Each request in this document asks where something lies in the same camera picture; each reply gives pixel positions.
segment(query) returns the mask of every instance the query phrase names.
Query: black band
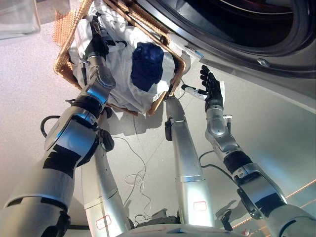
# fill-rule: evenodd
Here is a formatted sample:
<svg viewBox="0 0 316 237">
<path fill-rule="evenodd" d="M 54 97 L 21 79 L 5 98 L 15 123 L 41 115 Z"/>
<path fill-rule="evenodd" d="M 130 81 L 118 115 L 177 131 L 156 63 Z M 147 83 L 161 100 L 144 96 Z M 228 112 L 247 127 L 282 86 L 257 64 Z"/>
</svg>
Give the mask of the black band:
<svg viewBox="0 0 316 237">
<path fill-rule="evenodd" d="M 252 163 L 251 159 L 242 151 L 230 153 L 224 158 L 224 165 L 231 174 L 249 163 Z"/>
<path fill-rule="evenodd" d="M 96 118 L 98 118 L 100 116 L 100 113 L 102 112 L 102 106 L 99 101 L 90 96 L 80 96 L 74 101 L 72 106 L 77 106 L 88 110 Z"/>
</svg>

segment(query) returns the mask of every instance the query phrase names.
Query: black cable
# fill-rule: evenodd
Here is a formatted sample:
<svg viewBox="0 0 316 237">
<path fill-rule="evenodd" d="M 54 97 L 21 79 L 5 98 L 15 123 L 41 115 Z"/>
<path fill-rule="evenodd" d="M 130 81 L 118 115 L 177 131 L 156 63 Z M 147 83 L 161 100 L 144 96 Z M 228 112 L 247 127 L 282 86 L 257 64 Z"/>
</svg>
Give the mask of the black cable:
<svg viewBox="0 0 316 237">
<path fill-rule="evenodd" d="M 205 156 L 205 155 L 207 155 L 207 154 L 209 154 L 209 153 L 212 153 L 212 152 L 214 152 L 214 151 L 205 152 L 205 153 L 203 153 L 202 155 L 200 155 L 200 157 L 198 158 L 200 164 L 201 164 L 201 159 L 202 159 L 202 157 Z M 230 180 L 232 180 L 232 181 L 234 182 L 234 180 L 232 179 L 232 177 L 231 177 L 226 171 L 224 171 L 223 169 L 221 169 L 220 167 L 218 167 L 218 166 L 216 166 L 216 165 L 214 165 L 214 164 L 201 165 L 201 167 L 202 167 L 202 168 L 207 168 L 207 167 L 216 168 L 216 169 L 218 169 L 219 171 L 221 171 L 223 174 L 225 174 Z"/>
<path fill-rule="evenodd" d="M 44 118 L 41 123 L 40 123 L 40 131 L 42 132 L 43 136 L 44 137 L 47 137 L 47 133 L 45 132 L 45 123 L 47 122 L 47 120 L 50 120 L 50 119 L 59 119 L 60 116 L 59 115 L 50 115 L 50 116 L 47 116 L 46 118 Z"/>
</svg>

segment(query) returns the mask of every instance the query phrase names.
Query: white cable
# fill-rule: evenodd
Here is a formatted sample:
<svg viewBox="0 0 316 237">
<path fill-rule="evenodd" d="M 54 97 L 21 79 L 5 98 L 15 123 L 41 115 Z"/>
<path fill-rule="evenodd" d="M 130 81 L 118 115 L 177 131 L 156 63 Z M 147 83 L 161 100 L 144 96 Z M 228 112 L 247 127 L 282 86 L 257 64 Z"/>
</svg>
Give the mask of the white cable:
<svg viewBox="0 0 316 237">
<path fill-rule="evenodd" d="M 134 220 L 135 220 L 136 223 L 139 224 L 139 222 L 136 221 L 136 217 L 137 217 L 137 216 L 143 216 L 143 217 L 144 217 L 144 220 L 149 220 L 149 219 L 151 218 L 151 216 L 148 215 L 148 214 L 149 214 L 149 212 L 150 212 L 151 209 L 152 209 L 152 201 L 151 201 L 151 198 L 150 198 L 150 197 L 148 197 L 147 195 L 145 195 L 145 194 L 143 193 L 144 188 L 145 188 L 144 178 L 145 178 L 145 176 L 146 176 L 147 167 L 146 167 L 146 164 L 145 164 L 144 160 L 132 149 L 132 147 L 130 146 L 129 142 L 128 142 L 126 139 L 124 139 L 124 138 L 122 138 L 122 137 L 116 137 L 116 136 L 112 136 L 112 137 L 113 137 L 113 138 L 118 138 L 118 139 L 121 139 L 121 140 L 125 141 L 125 142 L 127 143 L 128 147 L 130 148 L 130 150 L 141 160 L 141 162 L 142 162 L 143 165 L 144 165 L 144 168 L 143 168 L 142 170 L 139 170 L 136 174 L 127 175 L 127 176 L 125 177 L 125 179 L 124 179 L 125 184 L 126 184 L 126 185 L 129 185 L 129 186 L 132 186 L 133 188 L 132 188 L 131 192 L 129 193 L 127 199 L 125 200 L 123 206 L 126 205 L 126 203 L 128 202 L 128 200 L 129 200 L 130 197 L 132 196 L 136 185 L 140 185 L 140 187 L 139 187 L 139 193 L 140 193 L 142 196 L 144 196 L 144 197 L 148 200 L 147 204 L 145 205 L 145 207 L 144 207 L 144 209 L 143 209 L 144 215 L 143 215 L 143 214 L 138 214 L 138 215 L 135 216 L 135 219 L 134 219 Z M 134 182 L 128 182 L 127 179 L 130 178 L 130 177 L 133 177 L 133 176 L 135 176 Z"/>
<path fill-rule="evenodd" d="M 182 95 L 178 98 L 178 100 L 180 100 L 180 99 L 184 96 L 185 93 L 186 93 L 186 92 L 183 91 Z"/>
</svg>

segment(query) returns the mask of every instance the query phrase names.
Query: wire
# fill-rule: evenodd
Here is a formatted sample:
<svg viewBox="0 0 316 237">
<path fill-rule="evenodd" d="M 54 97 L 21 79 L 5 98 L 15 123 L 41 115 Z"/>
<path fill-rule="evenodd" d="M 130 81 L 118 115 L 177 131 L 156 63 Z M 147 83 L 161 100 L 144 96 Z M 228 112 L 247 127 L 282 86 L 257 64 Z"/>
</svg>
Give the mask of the wire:
<svg viewBox="0 0 316 237">
<path fill-rule="evenodd" d="M 40 123 L 40 131 L 41 133 L 43 134 L 44 137 L 47 137 L 47 133 L 45 132 L 45 123 L 50 120 L 50 119 L 59 119 L 60 116 L 59 115 L 50 115 L 50 116 L 47 116 L 46 118 L 44 118 L 41 123 Z"/>
<path fill-rule="evenodd" d="M 183 91 L 183 94 L 178 98 L 178 100 L 180 100 L 183 96 L 184 96 L 184 94 L 185 94 L 186 92 L 185 91 Z"/>
<path fill-rule="evenodd" d="M 132 149 L 132 147 L 130 146 L 129 142 L 128 142 L 126 139 L 124 139 L 124 138 L 122 138 L 122 137 L 116 137 L 116 136 L 112 136 L 112 137 L 113 137 L 113 138 L 121 139 L 121 140 L 123 140 L 124 142 L 126 142 L 127 145 L 128 145 L 128 147 L 130 148 L 130 150 L 141 160 L 141 162 L 142 162 L 143 165 L 144 165 L 144 168 L 143 168 L 142 170 L 139 170 L 136 174 L 127 175 L 127 176 L 125 177 L 125 179 L 124 179 L 125 184 L 127 184 L 127 185 L 129 185 L 129 186 L 132 186 L 133 188 L 132 188 L 132 190 L 130 191 L 130 193 L 129 193 L 127 199 L 125 200 L 125 202 L 124 202 L 124 204 L 123 204 L 123 206 L 126 205 L 126 203 L 128 202 L 128 200 L 129 200 L 130 197 L 132 196 L 132 194 L 133 194 L 133 192 L 134 192 L 134 190 L 135 190 L 135 186 L 136 186 L 136 185 L 139 185 L 139 184 L 140 184 L 140 187 L 139 187 L 139 192 L 140 192 L 140 194 L 141 194 L 142 196 L 144 196 L 144 197 L 148 200 L 147 204 L 145 205 L 145 207 L 144 207 L 144 209 L 143 209 L 144 215 L 143 215 L 143 214 L 138 214 L 138 215 L 135 216 L 135 219 L 134 219 L 134 220 L 135 220 L 136 223 L 139 224 L 139 222 L 136 221 L 136 217 L 137 217 L 137 216 L 143 216 L 145 220 L 149 220 L 149 219 L 151 218 L 151 216 L 148 215 L 148 213 L 149 213 L 149 212 L 151 211 L 151 209 L 152 209 L 152 201 L 151 201 L 151 198 L 150 198 L 150 197 L 148 197 L 147 195 L 145 195 L 145 194 L 143 193 L 144 188 L 145 188 L 144 178 L 145 178 L 145 176 L 146 176 L 147 167 L 146 167 L 146 164 L 145 164 L 144 160 L 140 157 L 140 155 L 138 155 L 138 154 Z M 134 182 L 128 182 L 127 179 L 128 179 L 129 177 L 133 177 L 133 176 L 135 176 Z"/>
<path fill-rule="evenodd" d="M 203 153 L 202 155 L 200 155 L 200 157 L 198 158 L 200 164 L 201 164 L 201 159 L 202 159 L 202 157 L 205 156 L 205 155 L 207 155 L 207 154 L 209 154 L 209 153 L 212 153 L 212 152 L 214 152 L 214 151 L 205 152 L 205 153 Z M 207 167 L 216 168 L 216 169 L 218 169 L 219 171 L 221 171 L 223 174 L 225 174 L 230 180 L 232 180 L 232 181 L 234 182 L 234 180 L 232 179 L 232 177 L 231 177 L 227 172 L 225 172 L 223 169 L 221 169 L 220 167 L 218 167 L 218 166 L 216 166 L 216 165 L 214 165 L 214 164 L 201 165 L 201 167 L 202 167 L 202 168 L 207 168 Z"/>
</svg>

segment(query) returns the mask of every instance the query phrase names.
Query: clothes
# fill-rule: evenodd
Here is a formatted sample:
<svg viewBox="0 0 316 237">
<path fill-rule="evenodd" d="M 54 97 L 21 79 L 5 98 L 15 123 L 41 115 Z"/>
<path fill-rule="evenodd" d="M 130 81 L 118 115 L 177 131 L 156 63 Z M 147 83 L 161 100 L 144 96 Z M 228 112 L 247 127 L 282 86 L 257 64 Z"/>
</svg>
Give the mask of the clothes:
<svg viewBox="0 0 316 237">
<path fill-rule="evenodd" d="M 138 43 L 133 52 L 133 66 L 130 75 L 133 84 L 143 91 L 149 91 L 162 76 L 163 50 L 153 43 Z"/>
<path fill-rule="evenodd" d="M 96 12 L 101 14 L 98 21 L 104 41 L 115 43 L 113 46 L 109 45 L 109 54 L 106 56 L 106 65 L 116 81 L 116 87 L 111 90 L 108 103 L 144 114 L 151 108 L 152 103 L 169 89 L 175 69 L 172 55 L 159 47 L 163 52 L 161 80 L 157 84 L 154 83 L 147 92 L 139 89 L 131 80 L 133 52 L 139 42 L 153 43 L 153 41 L 140 29 L 129 26 L 121 15 L 109 8 L 102 0 L 93 2 L 87 20 L 92 20 Z M 73 74 L 79 85 L 84 87 L 83 70 L 78 66 L 82 60 L 79 58 L 75 41 L 69 49 L 69 54 L 75 64 Z"/>
</svg>

